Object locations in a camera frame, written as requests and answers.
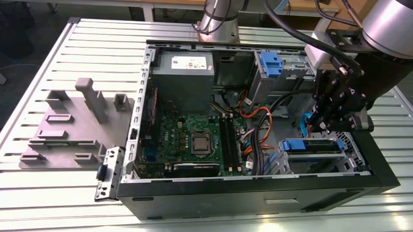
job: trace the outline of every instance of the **expansion slot bracket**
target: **expansion slot bracket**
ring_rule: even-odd
[[[121,180],[125,148],[117,146],[107,150],[103,163],[99,165],[97,179],[99,180],[95,202],[118,201],[117,192]]]

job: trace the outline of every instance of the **floor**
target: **floor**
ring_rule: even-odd
[[[0,85],[0,129],[7,122],[7,119],[37,74],[38,67],[34,65],[42,65],[69,18],[75,16],[97,19],[131,20],[131,12],[135,19],[142,18],[142,11],[139,8],[131,9],[130,12],[127,7],[114,6],[61,4],[58,6],[58,12],[53,14],[47,4],[33,3],[30,10],[37,23],[35,26],[27,30],[27,34],[35,48],[33,54],[21,59],[11,59],[0,53],[0,71],[8,79],[7,84]],[[166,12],[161,9],[156,10],[157,21],[192,23],[201,18],[201,11],[177,10],[174,12]],[[240,25],[250,27],[272,26],[269,22],[264,22],[264,16],[258,14],[241,15]],[[413,102],[413,75],[405,78],[400,84],[400,88],[409,101]]]

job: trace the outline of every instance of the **ram slot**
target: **ram slot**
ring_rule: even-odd
[[[222,156],[225,159],[225,170],[230,170],[232,168],[232,156],[229,149],[229,140],[228,140],[228,132],[226,132],[226,118],[220,118],[220,132],[221,132],[221,147],[222,147]]]
[[[232,117],[226,118],[226,133],[228,133],[228,141],[229,141],[229,151],[232,155],[232,167],[234,171],[241,171],[238,149],[237,149],[236,128],[234,128]]]

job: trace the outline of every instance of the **white table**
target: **white table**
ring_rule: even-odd
[[[304,46],[278,29],[241,27],[242,43]],[[369,111],[373,137],[401,186],[328,212],[266,216],[139,221],[121,202],[94,202],[95,171],[26,171],[26,151],[43,113],[49,90],[75,92],[79,77],[94,79],[106,97],[135,93],[147,39],[196,41],[188,24],[82,19],[69,23],[0,133],[0,230],[99,231],[407,231],[413,230],[413,110],[395,88]]]

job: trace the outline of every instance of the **sticker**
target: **sticker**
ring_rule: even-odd
[[[253,162],[248,161],[248,162],[245,163],[245,167],[246,167],[248,169],[253,169],[253,166],[254,166],[254,163],[253,163]]]
[[[173,69],[208,69],[206,59],[208,59],[206,57],[173,57],[172,68]]]
[[[245,98],[245,103],[246,103],[248,105],[250,105],[250,104],[253,103],[253,101],[252,101],[249,98]]]

